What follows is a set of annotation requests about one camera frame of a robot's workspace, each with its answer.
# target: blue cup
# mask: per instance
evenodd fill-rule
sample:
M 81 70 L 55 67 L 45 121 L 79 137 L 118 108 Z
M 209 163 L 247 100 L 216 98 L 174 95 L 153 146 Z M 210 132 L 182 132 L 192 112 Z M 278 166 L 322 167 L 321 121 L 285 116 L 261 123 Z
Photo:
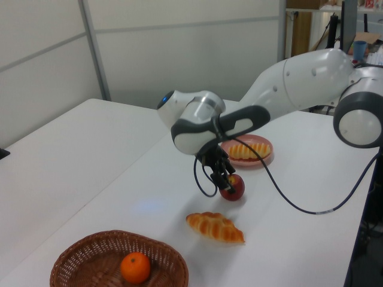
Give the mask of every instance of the blue cup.
M 366 48 L 367 48 L 367 42 L 355 41 L 353 43 L 353 47 L 354 47 L 354 54 L 352 58 L 356 61 L 362 61 L 364 58 L 364 52 L 366 51 Z

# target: shelf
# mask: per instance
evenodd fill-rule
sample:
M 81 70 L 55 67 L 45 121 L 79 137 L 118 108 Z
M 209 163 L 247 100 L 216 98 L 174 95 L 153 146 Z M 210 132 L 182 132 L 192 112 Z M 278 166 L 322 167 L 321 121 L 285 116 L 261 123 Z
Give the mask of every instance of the shelf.
M 299 8 L 286 8 L 288 12 L 322 12 L 322 13 L 337 13 L 342 11 L 341 6 L 324 5 L 320 9 L 299 9 Z M 374 10 L 373 8 L 358 7 L 359 14 L 381 14 L 383 10 Z

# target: pink plate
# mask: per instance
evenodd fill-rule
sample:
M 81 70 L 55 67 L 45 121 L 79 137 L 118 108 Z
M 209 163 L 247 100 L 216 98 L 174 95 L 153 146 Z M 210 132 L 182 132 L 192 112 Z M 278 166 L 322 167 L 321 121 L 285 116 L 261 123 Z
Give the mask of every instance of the pink plate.
M 256 143 L 259 143 L 259 144 L 266 144 L 266 145 L 269 145 L 270 146 L 270 154 L 265 157 L 263 159 L 263 161 L 268 164 L 270 163 L 270 160 L 272 159 L 272 155 L 273 155 L 273 145 L 271 144 L 271 142 L 269 142 L 267 139 L 261 137 L 261 136 L 256 136 L 256 135 L 243 135 L 243 136 L 238 136 L 237 137 L 238 139 L 240 139 L 241 141 L 245 142 L 246 144 L 256 144 Z M 234 141 L 234 140 L 231 140 L 231 141 L 227 141 L 227 142 L 223 142 L 221 144 L 221 147 L 222 149 L 227 153 L 229 154 L 229 148 L 231 146 L 234 146 L 234 145 L 239 145 L 240 143 L 237 142 L 237 141 Z M 235 160 L 234 158 L 231 158 L 229 156 L 229 160 L 230 162 L 233 164 L 233 165 L 237 165 L 237 166 L 259 166 L 261 165 L 262 166 L 262 162 L 260 160 L 256 160 L 256 161 L 248 161 L 248 160 Z

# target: plate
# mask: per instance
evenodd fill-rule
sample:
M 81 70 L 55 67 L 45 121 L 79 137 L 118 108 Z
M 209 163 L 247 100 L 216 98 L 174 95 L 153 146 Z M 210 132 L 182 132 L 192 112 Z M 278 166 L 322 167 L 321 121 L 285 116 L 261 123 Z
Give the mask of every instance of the plate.
M 127 283 L 120 273 L 122 259 L 131 252 L 149 257 L 149 278 Z M 51 287 L 187 287 L 189 271 L 182 256 L 166 243 L 122 230 L 89 235 L 64 251 L 53 266 Z
M 245 142 L 246 144 L 266 144 L 270 146 L 270 154 L 263 158 L 263 161 L 268 164 L 270 163 L 272 156 L 273 156 L 273 145 L 271 142 L 269 142 L 267 139 L 261 137 L 261 136 L 256 136 L 256 135 L 243 135 L 243 136 L 237 136 L 237 139 L 240 139 L 241 141 Z M 223 142 L 221 144 L 222 149 L 229 154 L 229 148 L 234 145 L 239 145 L 240 143 L 234 140 Z M 248 160 L 236 160 L 234 158 L 231 158 L 229 156 L 230 162 L 235 165 L 235 166 L 263 166 L 262 162 L 260 160 L 255 160 L 255 161 L 248 161 Z

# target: monitor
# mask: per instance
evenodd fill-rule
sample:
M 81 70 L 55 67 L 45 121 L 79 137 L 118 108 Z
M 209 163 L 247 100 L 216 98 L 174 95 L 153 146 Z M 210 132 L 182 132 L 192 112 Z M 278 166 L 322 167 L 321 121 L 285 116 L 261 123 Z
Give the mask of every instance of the monitor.
M 357 33 L 358 0 L 343 0 L 340 49 L 347 53 Z

